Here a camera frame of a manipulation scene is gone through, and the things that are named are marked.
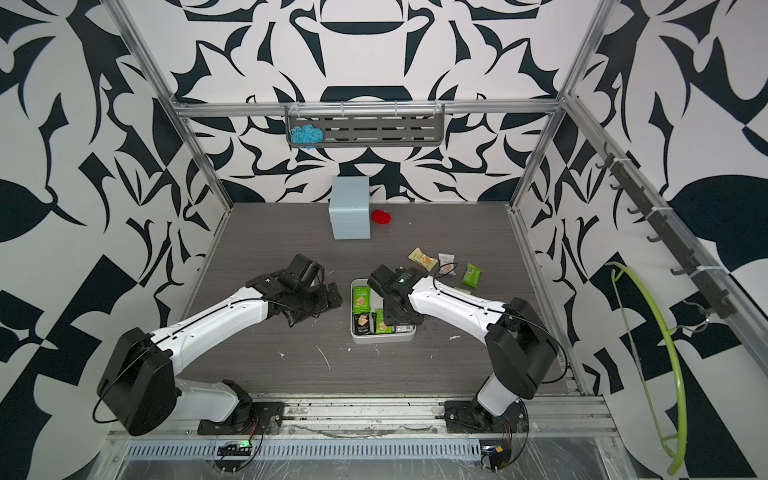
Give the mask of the cream cookie packet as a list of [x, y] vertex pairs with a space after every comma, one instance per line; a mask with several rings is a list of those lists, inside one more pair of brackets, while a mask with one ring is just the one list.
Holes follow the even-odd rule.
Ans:
[[439, 260], [427, 255], [421, 248], [416, 247], [409, 255], [408, 259], [423, 267], [427, 272], [432, 272], [439, 264]]

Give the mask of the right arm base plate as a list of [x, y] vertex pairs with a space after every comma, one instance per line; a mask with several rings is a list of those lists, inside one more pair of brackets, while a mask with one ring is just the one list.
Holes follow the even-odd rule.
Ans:
[[503, 414], [495, 416], [475, 400], [448, 400], [443, 419], [449, 433], [525, 433], [529, 430], [527, 410], [521, 401], [513, 402]]

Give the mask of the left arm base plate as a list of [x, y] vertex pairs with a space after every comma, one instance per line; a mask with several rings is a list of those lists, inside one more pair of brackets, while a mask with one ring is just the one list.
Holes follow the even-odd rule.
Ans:
[[253, 427], [270, 433], [282, 426], [286, 404], [279, 401], [256, 401], [239, 404], [232, 414], [221, 422], [201, 420], [197, 434], [201, 436], [245, 435]]

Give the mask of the white cookie packet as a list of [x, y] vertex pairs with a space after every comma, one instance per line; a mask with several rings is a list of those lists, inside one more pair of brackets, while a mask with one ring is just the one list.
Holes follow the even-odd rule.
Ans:
[[438, 261], [439, 261], [438, 273], [440, 276], [455, 274], [457, 263], [456, 263], [456, 257], [454, 254], [439, 253]]

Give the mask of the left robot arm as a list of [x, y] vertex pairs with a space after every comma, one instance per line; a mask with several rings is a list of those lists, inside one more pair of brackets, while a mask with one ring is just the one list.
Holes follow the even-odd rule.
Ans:
[[132, 436], [167, 421], [196, 421], [203, 435], [241, 434], [257, 423], [251, 396], [236, 382], [181, 379], [204, 353], [276, 316], [290, 326], [337, 309], [342, 297], [325, 269], [302, 254], [289, 266], [249, 280], [219, 303], [175, 324], [118, 340], [97, 387], [97, 402]]

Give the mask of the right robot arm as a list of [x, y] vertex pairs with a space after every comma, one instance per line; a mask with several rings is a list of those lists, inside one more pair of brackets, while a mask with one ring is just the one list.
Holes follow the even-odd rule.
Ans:
[[462, 292], [433, 274], [415, 268], [377, 267], [367, 285], [383, 300], [384, 320], [392, 326], [441, 320], [485, 345], [492, 373], [478, 390], [480, 412], [500, 417], [515, 402], [531, 400], [562, 351], [525, 300], [504, 303]]

